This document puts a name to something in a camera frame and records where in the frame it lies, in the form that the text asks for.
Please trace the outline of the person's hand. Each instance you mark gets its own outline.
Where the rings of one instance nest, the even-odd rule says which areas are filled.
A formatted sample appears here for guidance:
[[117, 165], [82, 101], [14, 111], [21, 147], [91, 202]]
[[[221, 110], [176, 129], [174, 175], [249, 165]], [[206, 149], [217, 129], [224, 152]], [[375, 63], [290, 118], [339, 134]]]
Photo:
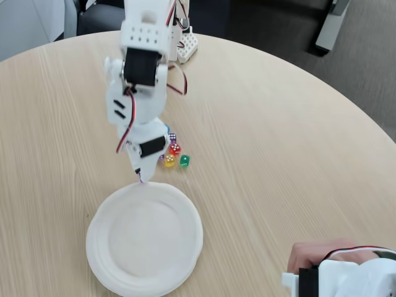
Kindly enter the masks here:
[[[308, 269], [320, 264], [322, 259], [336, 249], [353, 248], [358, 244], [352, 239], [337, 238], [328, 241], [294, 243], [288, 259], [287, 272], [299, 274], [299, 269]], [[376, 259], [378, 255], [372, 251], [355, 251], [341, 253], [331, 257], [332, 260], [354, 262], [362, 264]]]

